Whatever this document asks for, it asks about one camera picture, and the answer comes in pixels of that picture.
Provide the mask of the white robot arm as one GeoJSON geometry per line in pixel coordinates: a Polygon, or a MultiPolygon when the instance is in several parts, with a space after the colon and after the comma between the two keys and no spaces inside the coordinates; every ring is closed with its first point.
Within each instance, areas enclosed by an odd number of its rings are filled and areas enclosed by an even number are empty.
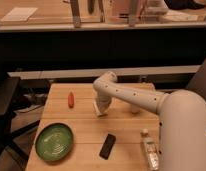
{"type": "Polygon", "coordinates": [[[206,101],[197,93],[122,86],[108,71],[93,82],[98,114],[113,97],[159,116],[159,171],[206,171],[206,101]]]}

